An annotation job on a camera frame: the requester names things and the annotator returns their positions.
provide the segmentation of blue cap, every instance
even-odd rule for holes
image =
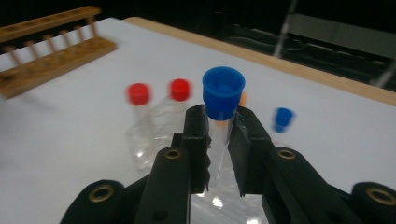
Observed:
[[[241,100],[244,76],[231,67],[214,67],[205,72],[202,82],[206,114],[214,120],[230,119]]]
[[[275,124],[274,129],[277,133],[283,133],[286,131],[287,127],[290,125],[291,119],[293,118],[294,114],[291,110],[287,108],[277,108],[276,109],[276,116],[275,116]]]

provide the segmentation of white table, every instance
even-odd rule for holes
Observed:
[[[124,138],[133,123],[125,88],[150,84],[155,105],[165,96],[168,81],[184,77],[193,84],[191,105],[198,105],[203,73],[219,65],[244,74],[247,107],[275,142],[300,151],[328,183],[347,192],[361,181],[396,189],[394,93],[375,91],[390,96],[385,104],[373,100],[376,95],[368,99],[354,90],[338,90],[342,88],[332,81],[329,87],[285,72],[300,65],[284,62],[283,72],[264,66],[248,50],[235,57],[125,21],[107,19],[97,25],[101,36],[119,49],[0,102],[1,223],[59,223],[92,182],[135,182],[142,174],[134,169]],[[8,63],[0,57],[0,66]],[[274,109],[280,106],[297,114],[284,134],[271,129]]]

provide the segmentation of wooden test tube rack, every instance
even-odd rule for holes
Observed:
[[[43,57],[38,54],[34,42],[27,41],[24,44],[34,57],[28,63],[21,62],[14,47],[5,47],[5,52],[9,55],[11,61],[15,63],[15,67],[0,71],[0,94],[9,99],[116,49],[115,43],[97,34],[94,15],[100,12],[101,10],[97,7],[81,7],[31,21],[0,27],[0,43],[78,20],[85,20],[90,26],[92,33],[92,38],[84,39],[80,27],[75,27],[79,42],[71,45],[68,37],[69,33],[61,31],[60,34],[66,48],[60,50],[57,50],[53,44],[52,36],[44,35],[43,39],[47,42],[50,54]]]

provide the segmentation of wooden table edge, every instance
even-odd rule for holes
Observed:
[[[291,63],[269,55],[256,52],[251,49],[244,49],[232,44],[228,44],[213,38],[197,35],[191,32],[177,29],[155,21],[149,21],[139,17],[127,18],[124,21],[136,26],[140,26],[151,31],[164,35],[169,35],[184,41],[188,41],[203,47],[215,49],[223,53],[233,55],[254,63],[274,68],[284,73],[302,77],[341,91],[347,91],[365,98],[376,100],[388,105],[396,105],[396,92],[379,89],[378,87],[360,83],[348,78],[338,77],[330,73],[309,68],[297,63]]]

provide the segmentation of white surface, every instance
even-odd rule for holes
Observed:
[[[396,189],[395,106],[122,21],[99,21],[98,28],[119,49],[0,102],[1,223],[59,223],[92,182],[135,182],[141,174],[124,138],[133,117],[125,88],[147,82],[156,104],[168,81],[185,77],[194,85],[191,105],[197,105],[203,73],[219,65],[244,74],[247,107],[276,142],[303,153],[330,184],[350,191],[354,183],[374,181]],[[0,57],[0,69],[8,66]],[[280,106],[297,117],[286,133],[275,134],[272,116]]]

